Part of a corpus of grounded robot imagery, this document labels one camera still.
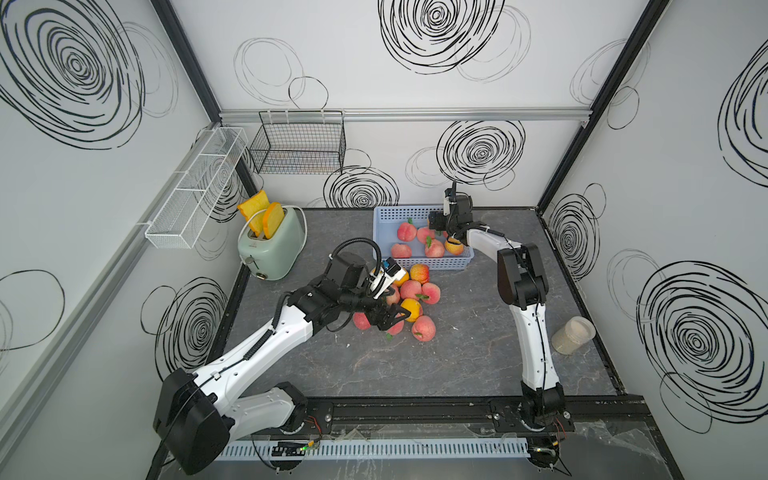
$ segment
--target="black wire basket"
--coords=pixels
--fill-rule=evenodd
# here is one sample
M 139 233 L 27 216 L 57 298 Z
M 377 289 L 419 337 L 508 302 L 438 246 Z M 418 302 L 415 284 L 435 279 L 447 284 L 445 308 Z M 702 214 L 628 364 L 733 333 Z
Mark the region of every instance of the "black wire basket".
M 332 174 L 344 166 L 341 111 L 261 111 L 250 145 L 258 174 Z

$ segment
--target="gray marble table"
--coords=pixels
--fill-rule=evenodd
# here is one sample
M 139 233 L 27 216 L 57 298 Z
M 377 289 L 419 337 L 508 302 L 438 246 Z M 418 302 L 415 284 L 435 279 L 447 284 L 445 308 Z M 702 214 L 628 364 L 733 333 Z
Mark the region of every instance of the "gray marble table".
M 546 304 L 550 336 L 578 315 L 534 212 L 478 210 L 478 218 L 510 239 L 539 246 L 550 283 Z M 280 292 L 304 286 L 320 275 L 336 245 L 351 237 L 370 237 L 373 228 L 373 213 L 365 210 L 310 210 L 306 219 L 309 237 L 290 273 L 274 282 L 250 278 L 227 340 L 228 349 L 270 319 Z M 348 250 L 372 264 L 370 247 Z M 425 306 L 425 314 L 437 326 L 431 342 L 416 340 L 409 325 L 390 340 L 384 332 L 360 331 L 351 323 L 338 333 L 324 330 L 286 354 L 245 395 L 284 381 L 307 396 L 520 395 L 518 334 L 508 307 L 498 297 L 495 272 L 495 263 L 479 252 L 466 270 L 432 272 L 432 282 L 440 286 L 442 298 L 436 305 Z M 615 394 L 592 343 L 574 355 L 553 351 L 553 356 L 566 395 Z

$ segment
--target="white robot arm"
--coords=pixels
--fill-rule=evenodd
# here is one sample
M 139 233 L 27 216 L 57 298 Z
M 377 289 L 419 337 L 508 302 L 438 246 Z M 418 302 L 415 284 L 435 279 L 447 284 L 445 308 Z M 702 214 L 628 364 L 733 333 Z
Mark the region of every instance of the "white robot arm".
M 545 324 L 548 283 L 535 245 L 511 242 L 503 233 L 472 221 L 472 200 L 446 191 L 443 212 L 430 214 L 429 226 L 497 262 L 498 291 L 510 306 L 523 357 L 520 419 L 531 430 L 543 429 L 564 411 L 564 396 L 552 362 Z M 352 243 L 370 243 L 376 268 L 342 250 Z M 384 300 L 389 286 L 405 271 L 372 240 L 355 238 L 330 255 L 323 275 L 294 292 L 284 293 L 275 316 L 228 353 L 194 373 L 179 369 L 163 382 L 154 429 L 182 469 L 192 475 L 211 463 L 230 440 L 268 428 L 300 429 L 306 397 L 289 383 L 269 392 L 240 398 L 245 389 L 280 357 L 335 321 L 342 311 L 364 312 L 372 326 L 387 330 L 409 312 Z

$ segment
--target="white wire basket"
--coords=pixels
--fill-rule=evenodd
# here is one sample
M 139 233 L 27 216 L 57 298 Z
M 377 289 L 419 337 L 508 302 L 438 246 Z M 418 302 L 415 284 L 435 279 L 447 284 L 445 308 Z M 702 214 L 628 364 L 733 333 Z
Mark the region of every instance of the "white wire basket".
M 214 130 L 147 228 L 147 240 L 156 248 L 194 247 L 247 145 L 243 128 Z

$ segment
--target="peach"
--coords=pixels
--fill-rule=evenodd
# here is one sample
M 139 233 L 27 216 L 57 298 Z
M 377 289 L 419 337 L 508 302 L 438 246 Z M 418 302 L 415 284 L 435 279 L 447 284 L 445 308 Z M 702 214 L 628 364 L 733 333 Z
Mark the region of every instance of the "peach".
M 411 333 L 419 342 L 428 342 L 435 338 L 435 333 L 437 333 L 435 322 L 428 316 L 422 315 L 413 323 Z
M 352 321 L 355 323 L 355 326 L 361 330 L 371 328 L 371 322 L 368 321 L 368 317 L 363 312 L 355 312 L 355 314 L 352 315 Z
M 424 284 L 429 282 L 429 266 L 424 263 L 414 263 L 411 267 L 411 278 Z
M 403 242 L 410 242 L 416 238 L 416 227 L 410 218 L 397 227 L 397 237 Z
M 393 305 L 400 301 L 400 290 L 398 290 L 397 286 L 395 285 L 392 285 L 392 288 L 395 289 L 395 292 L 392 295 L 386 297 L 385 300 L 387 305 Z
M 422 285 L 422 295 L 419 297 L 424 303 L 434 305 L 440 301 L 440 287 L 434 283 L 425 283 Z
M 398 333 L 402 332 L 402 328 L 404 327 L 405 324 L 406 324 L 405 320 L 400 320 L 396 324 L 390 326 L 389 330 L 387 330 L 386 332 L 389 335 L 393 335 L 393 336 L 397 335 Z
M 392 258 L 411 258 L 411 247 L 404 243 L 395 243 L 392 245 Z
M 445 249 L 454 255 L 461 255 L 464 253 L 464 244 L 451 237 L 445 241 Z
M 422 294 L 422 284 L 416 280 L 408 280 L 400 287 L 400 298 L 413 298 Z
M 430 230 L 429 227 L 421 227 L 416 231 L 416 238 L 421 243 L 427 243 L 427 237 L 435 238 L 435 231 Z
M 427 258 L 441 258 L 445 255 L 445 247 L 437 240 L 427 237 L 427 243 L 424 246 L 424 255 Z

